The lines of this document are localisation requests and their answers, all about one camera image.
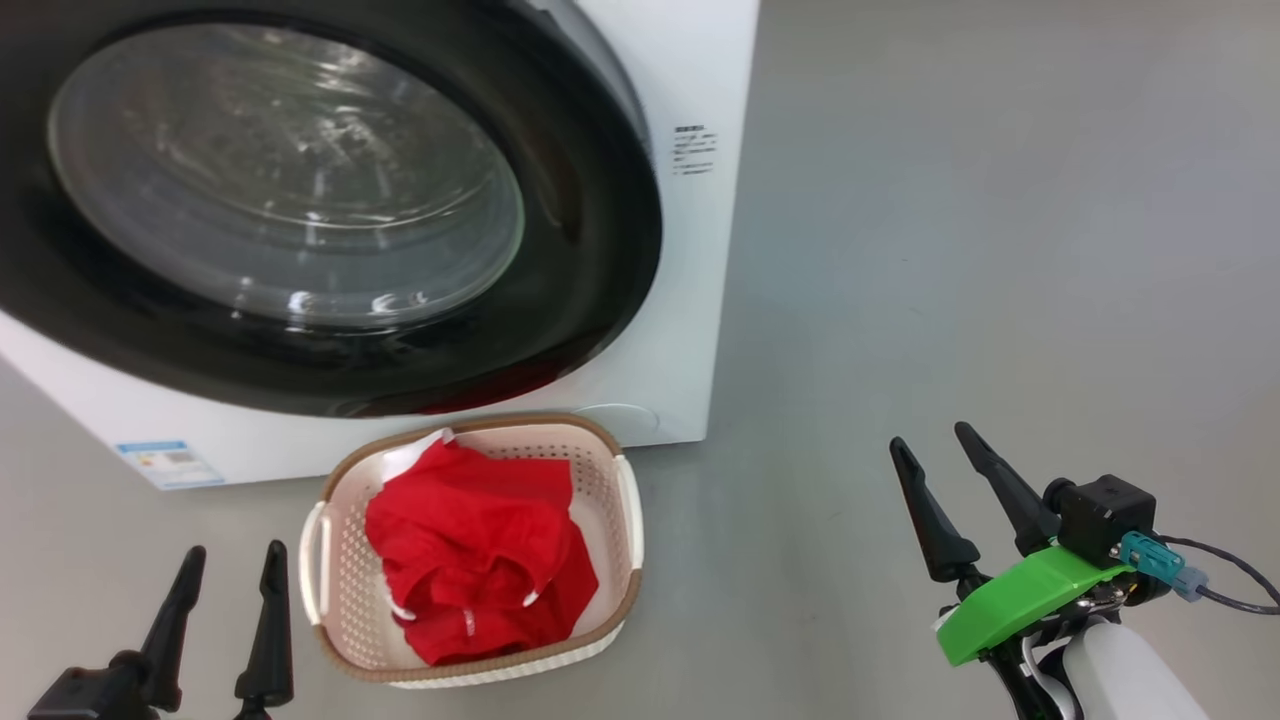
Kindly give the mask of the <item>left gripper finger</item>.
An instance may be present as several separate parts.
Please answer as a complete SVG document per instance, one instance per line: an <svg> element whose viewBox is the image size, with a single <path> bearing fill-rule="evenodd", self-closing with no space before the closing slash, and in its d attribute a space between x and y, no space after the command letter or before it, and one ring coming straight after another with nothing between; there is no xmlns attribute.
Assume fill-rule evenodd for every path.
<svg viewBox="0 0 1280 720"><path fill-rule="evenodd" d="M289 561L279 539L268 546L259 593L262 606L250 660L236 682L242 714L266 714L294 698Z"/></svg>
<svg viewBox="0 0 1280 720"><path fill-rule="evenodd" d="M180 661L188 618L200 597L205 564L205 547L196 544L186 552L140 651L143 669L140 675L140 698L147 714L174 714L180 707Z"/></svg>

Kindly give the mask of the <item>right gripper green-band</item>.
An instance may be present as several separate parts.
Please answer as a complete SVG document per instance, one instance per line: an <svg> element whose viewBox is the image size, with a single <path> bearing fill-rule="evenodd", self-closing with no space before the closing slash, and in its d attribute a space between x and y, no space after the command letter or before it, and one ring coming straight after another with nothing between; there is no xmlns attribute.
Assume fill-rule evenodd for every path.
<svg viewBox="0 0 1280 720"><path fill-rule="evenodd" d="M959 602L934 624L952 667L980 662L995 671L1019 719L1080 719L1066 682L1046 673L1034 650L1068 635L1093 615L1119 609L1130 594L1133 569L1100 569L1052 546L1053 514L1018 471L966 421L955 436L974 470L995 492L1023 559L998 577L977 570L980 553L950 521L925 483L906 441L893 437L890 456L929 578L954 583Z"/></svg>

